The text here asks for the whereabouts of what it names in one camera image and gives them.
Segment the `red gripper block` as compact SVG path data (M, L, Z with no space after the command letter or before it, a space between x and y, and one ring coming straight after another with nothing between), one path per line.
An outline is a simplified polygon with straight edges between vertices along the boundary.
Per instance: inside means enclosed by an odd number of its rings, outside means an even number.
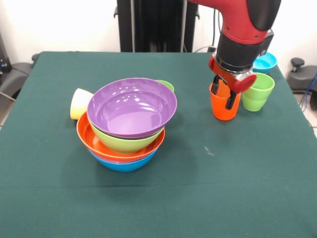
M252 70L234 72L224 69L216 61L216 55L211 56L209 60L209 67L215 74L211 87L211 92L214 95L217 94L220 81L223 81L230 89L230 96L228 97L225 106L227 110L232 109L237 94L248 90L257 78Z

